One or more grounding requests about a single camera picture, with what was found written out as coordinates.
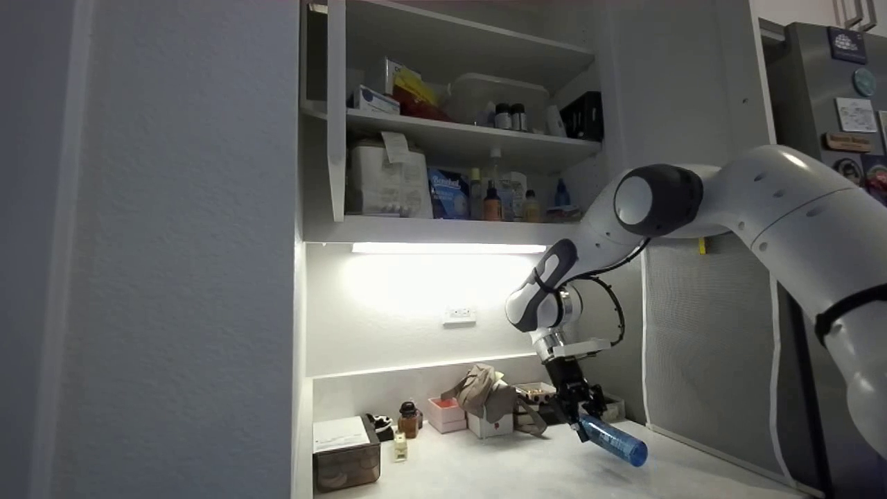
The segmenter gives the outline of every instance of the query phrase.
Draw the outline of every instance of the countertop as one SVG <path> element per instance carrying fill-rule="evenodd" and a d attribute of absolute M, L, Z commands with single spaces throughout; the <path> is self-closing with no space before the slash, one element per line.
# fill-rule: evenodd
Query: countertop
<path fill-rule="evenodd" d="M 580 444 L 571 427 L 558 423 L 547 437 L 510 434 L 478 440 L 469 429 L 439 434 L 425 427 L 408 445 L 408 459 L 393 456 L 383 444 L 383 477 L 374 485 L 317 492 L 323 499 L 648 499 L 648 497 L 717 497 L 717 499 L 776 499 L 803 497 L 767 477 L 705 454 L 632 422 L 615 423 L 647 440 L 648 459 L 641 469 L 612 456 L 597 444 Z"/>

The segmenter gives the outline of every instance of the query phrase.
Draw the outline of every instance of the cabinet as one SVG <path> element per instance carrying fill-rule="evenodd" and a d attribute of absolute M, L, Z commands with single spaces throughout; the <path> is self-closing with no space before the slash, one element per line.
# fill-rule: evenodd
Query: cabinet
<path fill-rule="evenodd" d="M 554 242 L 575 223 L 370 218 L 347 214 L 356 135 L 396 129 L 429 162 L 529 178 L 547 205 L 565 178 L 580 208 L 622 168 L 654 160 L 716 162 L 767 142 L 760 122 L 755 22 L 745 0 L 694 0 L 679 14 L 652 2 L 443 2 L 304 0 L 303 172 L 309 242 Z M 554 104 L 604 95 L 604 144 L 467 122 L 356 111 L 360 83 L 379 85 L 383 60 L 425 74 L 442 95 L 464 74 L 539 85 Z"/>

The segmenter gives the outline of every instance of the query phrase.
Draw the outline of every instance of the open cabinet door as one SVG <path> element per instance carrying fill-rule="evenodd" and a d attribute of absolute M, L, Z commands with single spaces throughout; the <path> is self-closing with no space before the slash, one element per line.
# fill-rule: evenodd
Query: open cabinet door
<path fill-rule="evenodd" d="M 597 14 L 612 174 L 641 162 L 723 162 L 773 142 L 749 0 L 619 0 Z M 773 284 L 722 236 L 644 254 L 644 397 L 652 427 L 772 474 Z"/>

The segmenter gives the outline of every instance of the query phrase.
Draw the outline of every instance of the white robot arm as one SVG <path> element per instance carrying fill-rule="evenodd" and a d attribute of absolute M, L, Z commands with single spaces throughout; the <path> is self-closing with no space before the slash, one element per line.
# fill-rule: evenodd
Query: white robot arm
<path fill-rule="evenodd" d="M 887 456 L 887 211 L 795 150 L 756 146 L 716 174 L 627 172 L 590 205 L 576 237 L 541 258 L 508 319 L 559 358 L 568 283 L 615 269 L 648 237 L 694 223 L 741 236 L 794 294 L 848 383 L 857 429 Z"/>

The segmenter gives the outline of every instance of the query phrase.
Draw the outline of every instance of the shelf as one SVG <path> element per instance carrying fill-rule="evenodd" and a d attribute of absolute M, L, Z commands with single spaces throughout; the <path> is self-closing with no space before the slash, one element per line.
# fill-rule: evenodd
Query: shelf
<path fill-rule="evenodd" d="M 353 0 L 350 35 L 350 63 L 359 70 L 377 71 L 383 59 L 393 59 L 439 83 L 485 71 L 559 89 L 594 67 L 594 53 L 580 43 L 392 0 Z"/>
<path fill-rule="evenodd" d="M 310 115 L 327 120 L 323 103 L 309 103 L 304 111 Z M 396 129 L 421 138 L 421 150 L 447 162 L 478 162 L 487 160 L 492 150 L 501 150 L 501 160 L 510 167 L 525 167 L 535 172 L 564 172 L 575 160 L 590 158 L 598 153 L 597 142 L 541 135 L 541 133 L 517 133 L 497 128 L 478 128 L 461 122 L 436 122 L 436 120 L 413 120 L 413 115 L 389 115 L 372 111 L 347 111 L 350 129 L 374 133 L 374 129 Z"/>
<path fill-rule="evenodd" d="M 372 218 L 304 221 L 304 242 L 453 242 L 453 243 L 554 243 L 576 223 L 478 221 L 478 218 Z"/>

